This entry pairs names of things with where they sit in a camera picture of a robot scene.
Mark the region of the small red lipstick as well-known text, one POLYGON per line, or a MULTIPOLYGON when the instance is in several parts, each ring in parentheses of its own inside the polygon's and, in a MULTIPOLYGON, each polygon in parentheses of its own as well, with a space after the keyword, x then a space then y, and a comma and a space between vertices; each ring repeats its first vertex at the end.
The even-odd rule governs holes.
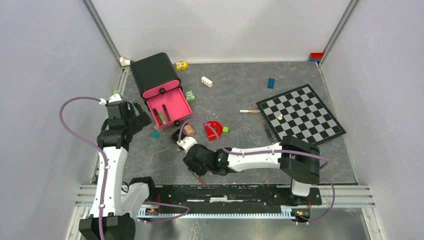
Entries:
POLYGON ((166 105, 165 105, 165 104, 163 104, 163 105, 162 105, 162 108, 163 108, 163 111, 164 111, 164 113, 165 113, 166 120, 167 120, 168 122, 171 122, 171 118, 170 118, 170 115, 169 115, 169 112, 168 112, 168 109, 167 109, 166 105))

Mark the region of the green lip balm tube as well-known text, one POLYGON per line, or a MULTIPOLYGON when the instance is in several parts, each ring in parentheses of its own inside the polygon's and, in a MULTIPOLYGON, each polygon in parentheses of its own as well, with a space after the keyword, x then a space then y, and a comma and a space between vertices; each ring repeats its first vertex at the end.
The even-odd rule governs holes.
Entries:
POLYGON ((165 115, 162 112, 159 112, 158 115, 159 115, 159 118, 161 120, 161 124, 165 125, 167 123, 165 115))

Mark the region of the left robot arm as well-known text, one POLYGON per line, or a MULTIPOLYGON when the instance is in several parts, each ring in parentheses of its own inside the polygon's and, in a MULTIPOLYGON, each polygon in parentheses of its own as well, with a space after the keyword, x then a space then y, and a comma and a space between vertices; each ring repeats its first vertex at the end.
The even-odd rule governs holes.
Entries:
POLYGON ((150 177, 129 185, 122 197, 123 170, 133 136, 152 123, 137 102, 123 100, 118 93, 105 104, 108 117, 97 136, 99 175, 92 207, 78 229, 87 240, 133 240, 143 202, 153 203, 157 190, 150 177))

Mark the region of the brown lip gloss tube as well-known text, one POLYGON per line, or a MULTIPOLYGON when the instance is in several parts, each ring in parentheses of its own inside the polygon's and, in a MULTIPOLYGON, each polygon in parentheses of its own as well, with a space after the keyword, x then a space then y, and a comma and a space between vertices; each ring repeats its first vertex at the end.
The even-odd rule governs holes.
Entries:
POLYGON ((198 177, 197 178, 198 179, 198 181, 202 184, 202 185, 205 185, 206 183, 200 178, 200 177, 198 177))

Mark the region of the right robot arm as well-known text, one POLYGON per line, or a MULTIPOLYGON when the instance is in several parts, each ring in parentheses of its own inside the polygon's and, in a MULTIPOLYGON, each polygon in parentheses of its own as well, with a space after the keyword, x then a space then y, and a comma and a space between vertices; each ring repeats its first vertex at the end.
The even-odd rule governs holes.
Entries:
POLYGON ((320 149, 296 137, 285 136, 280 142, 255 148, 225 147, 216 151, 197 143, 193 137, 178 140, 186 153, 183 162, 198 177, 210 172, 226 176, 251 169, 278 169, 291 178, 289 199, 302 204, 309 198, 310 188, 320 182, 320 149))

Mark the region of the pink white lip gloss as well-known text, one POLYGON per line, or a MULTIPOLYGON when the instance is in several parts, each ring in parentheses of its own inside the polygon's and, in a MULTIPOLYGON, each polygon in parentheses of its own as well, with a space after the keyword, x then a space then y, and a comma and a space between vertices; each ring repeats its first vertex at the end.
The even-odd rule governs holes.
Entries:
POLYGON ((239 110, 240 113, 247 113, 247 114, 259 114, 261 113, 260 110, 246 110, 246 109, 241 109, 239 110))

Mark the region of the red lipstick tube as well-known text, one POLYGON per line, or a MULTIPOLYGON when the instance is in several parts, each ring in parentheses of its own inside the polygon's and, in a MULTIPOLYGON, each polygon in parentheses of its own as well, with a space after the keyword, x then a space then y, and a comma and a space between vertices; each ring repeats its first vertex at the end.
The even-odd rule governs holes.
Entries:
POLYGON ((161 117, 160 117, 156 108, 153 108, 153 113, 154 113, 158 127, 161 127, 162 126, 162 120, 161 120, 161 117))

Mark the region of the black pink drawer organizer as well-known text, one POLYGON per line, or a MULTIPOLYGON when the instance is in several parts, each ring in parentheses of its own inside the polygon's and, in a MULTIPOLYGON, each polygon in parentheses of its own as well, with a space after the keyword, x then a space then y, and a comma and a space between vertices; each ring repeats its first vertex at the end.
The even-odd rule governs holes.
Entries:
POLYGON ((193 114, 186 100, 182 81, 167 53, 160 52, 134 61, 129 69, 139 95, 156 125, 153 108, 165 116, 162 105, 166 105, 171 122, 166 120, 167 123, 159 127, 161 130, 171 126, 181 127, 183 121, 193 114))

